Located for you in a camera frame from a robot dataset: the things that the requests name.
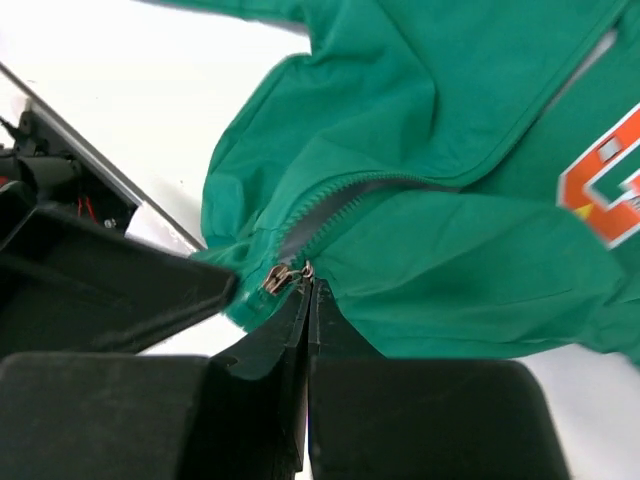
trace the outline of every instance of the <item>black plastic part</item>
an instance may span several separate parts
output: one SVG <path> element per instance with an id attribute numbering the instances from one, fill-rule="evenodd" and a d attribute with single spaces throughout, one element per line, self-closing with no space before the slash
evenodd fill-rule
<path id="1" fill-rule="evenodd" d="M 0 358 L 139 352 L 220 312 L 235 280 L 227 270 L 36 209 L 0 243 Z"/>
<path id="2" fill-rule="evenodd" d="M 207 361 L 64 353 L 6 359 L 0 477 L 178 479 Z M 215 471 L 215 461 L 208 469 Z"/>
<path id="3" fill-rule="evenodd" d="M 104 225 L 109 220 L 109 228 L 126 231 L 137 205 L 109 178 L 99 175 L 82 150 L 74 148 L 31 110 L 20 116 L 18 130 L 21 135 L 12 152 L 19 179 L 37 192 L 40 202 L 56 202 L 61 210 L 84 216 L 87 221 Z M 84 204 L 91 206 L 91 212 Z"/>
<path id="4" fill-rule="evenodd" d="M 9 236 L 35 205 L 35 194 L 25 183 L 0 185 L 0 242 Z"/>
<path id="5" fill-rule="evenodd" d="M 291 480 L 302 469 L 310 294 L 293 292 L 265 324 L 213 357 L 207 408 L 180 478 Z"/>
<path id="6" fill-rule="evenodd" d="M 0 365 L 0 476 L 291 480 L 310 289 L 211 360 L 24 353 Z"/>
<path id="7" fill-rule="evenodd" d="M 378 357 L 382 354 L 342 316 L 329 284 L 317 280 L 309 312 L 309 351 L 323 357 Z"/>
<path id="8" fill-rule="evenodd" d="M 315 480 L 569 480 L 542 392 L 511 361 L 313 361 Z"/>
<path id="9" fill-rule="evenodd" d="M 29 172 L 30 187 L 43 199 L 74 201 L 78 197 L 82 171 L 77 161 L 42 155 L 20 156 L 18 161 Z"/>

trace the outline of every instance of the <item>white surface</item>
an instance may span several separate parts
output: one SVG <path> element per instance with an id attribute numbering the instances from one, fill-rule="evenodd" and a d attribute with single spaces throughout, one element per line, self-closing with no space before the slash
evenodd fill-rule
<path id="1" fill-rule="evenodd" d="M 146 202 L 133 214 L 125 236 L 181 257 L 188 257 L 197 251 L 195 246 Z"/>
<path id="2" fill-rule="evenodd" d="M 0 0 L 0 12 L 2 61 L 192 234 L 216 140 L 280 58 L 308 49 L 264 25 L 125 0 Z M 242 336 L 221 320 L 152 352 L 214 354 Z M 574 478 L 640 479 L 638 371 L 577 346 L 525 363 Z"/>

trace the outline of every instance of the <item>red wire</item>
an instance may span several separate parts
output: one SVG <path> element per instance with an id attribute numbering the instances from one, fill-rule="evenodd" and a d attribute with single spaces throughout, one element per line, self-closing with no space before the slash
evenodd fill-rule
<path id="1" fill-rule="evenodd" d="M 91 220 L 93 220 L 95 223 L 98 223 L 98 220 L 96 219 L 96 216 L 93 213 L 93 206 L 91 205 L 91 199 L 87 196 L 85 196 L 84 199 L 86 201 L 87 210 L 89 211 L 89 216 L 91 217 Z"/>

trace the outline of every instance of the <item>jacket sleeve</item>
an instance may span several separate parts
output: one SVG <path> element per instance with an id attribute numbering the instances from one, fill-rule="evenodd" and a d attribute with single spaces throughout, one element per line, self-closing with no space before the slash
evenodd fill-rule
<path id="1" fill-rule="evenodd" d="M 303 0 L 168 0 L 167 4 L 222 13 L 246 20 L 301 23 Z"/>

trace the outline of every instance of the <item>wire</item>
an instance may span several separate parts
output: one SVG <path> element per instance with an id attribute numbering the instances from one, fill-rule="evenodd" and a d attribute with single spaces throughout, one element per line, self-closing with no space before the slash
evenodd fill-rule
<path id="1" fill-rule="evenodd" d="M 85 195 L 85 203 L 87 205 L 87 210 L 89 211 L 89 216 L 91 217 L 91 219 L 95 222 L 98 223 L 98 220 L 96 220 L 96 216 L 93 213 L 93 205 L 91 205 L 91 199 L 89 197 L 87 197 Z"/>
<path id="2" fill-rule="evenodd" d="M 84 203 L 82 202 L 82 197 L 78 197 L 78 216 L 79 217 L 82 216 L 82 210 L 85 205 L 87 206 L 87 212 L 89 213 L 89 217 L 91 217 L 91 220 L 93 220 L 94 223 L 98 223 L 98 219 L 96 218 L 96 215 L 93 212 L 93 205 L 91 204 L 91 199 L 87 195 L 84 196 Z"/>

